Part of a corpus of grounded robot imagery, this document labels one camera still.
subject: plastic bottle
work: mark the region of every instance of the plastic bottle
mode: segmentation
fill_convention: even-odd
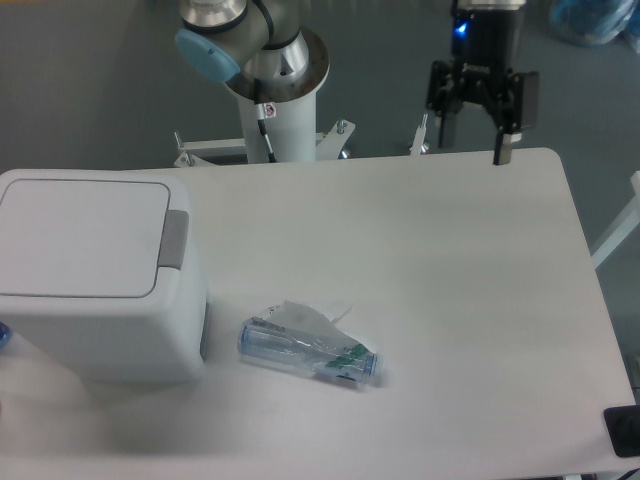
[[[238,351],[331,377],[378,383],[382,374],[380,357],[337,328],[335,330],[335,335],[318,336],[253,317],[242,324]]]
[[[640,6],[636,7],[627,23],[624,36],[636,53],[640,53]]]
[[[4,347],[11,338],[11,330],[4,323],[0,323],[0,348]]]
[[[555,0],[549,19],[555,30],[577,45],[602,45],[624,30],[637,0]]]

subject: black object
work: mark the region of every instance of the black object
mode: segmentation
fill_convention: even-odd
[[[640,457],[640,405],[607,408],[604,421],[619,457]]]
[[[498,130],[494,165],[509,163],[511,143],[538,116],[537,72],[515,73],[522,8],[452,9],[452,61],[431,67],[427,108],[440,119],[439,146],[452,146],[455,115],[464,102],[482,105]]]

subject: black cable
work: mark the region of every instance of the black cable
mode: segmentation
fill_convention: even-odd
[[[262,82],[260,80],[255,79],[253,81],[253,103],[254,105],[260,104],[260,93],[262,89]],[[260,130],[260,135],[264,140],[264,145],[267,147],[267,156],[269,157],[269,163],[278,163],[276,160],[276,154],[273,152],[273,146],[271,145],[271,140],[269,139],[269,133],[267,132],[267,125],[264,122],[264,119],[258,119],[258,129]]]
[[[636,468],[635,470],[631,470],[630,472],[627,472],[623,476],[621,476],[618,480],[627,480],[629,477],[632,477],[636,473],[638,473],[638,471],[640,471],[640,468]]]

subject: crumpled plastic bottle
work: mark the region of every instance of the crumpled plastic bottle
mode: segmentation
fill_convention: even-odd
[[[11,338],[11,330],[4,323],[0,323],[0,349],[4,347]]]
[[[640,6],[637,6],[627,23],[624,37],[636,53],[640,53]]]
[[[602,45],[627,25],[638,0],[555,0],[549,20],[554,29],[576,45]]]

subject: metal bracket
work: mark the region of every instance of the metal bracket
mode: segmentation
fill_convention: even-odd
[[[591,246],[591,258],[598,268],[640,224],[640,172],[631,177],[635,195]]]
[[[329,133],[317,133],[316,160],[335,160],[348,157],[346,150],[344,150],[344,145],[347,140],[349,140],[355,128],[355,124],[340,119]],[[202,157],[232,157],[247,154],[244,138],[182,143],[178,132],[174,132],[174,137],[180,156],[173,165],[180,168],[215,165],[214,163],[203,160]]]
[[[316,160],[336,160],[343,157],[344,146],[356,129],[354,123],[341,118],[316,146]]]

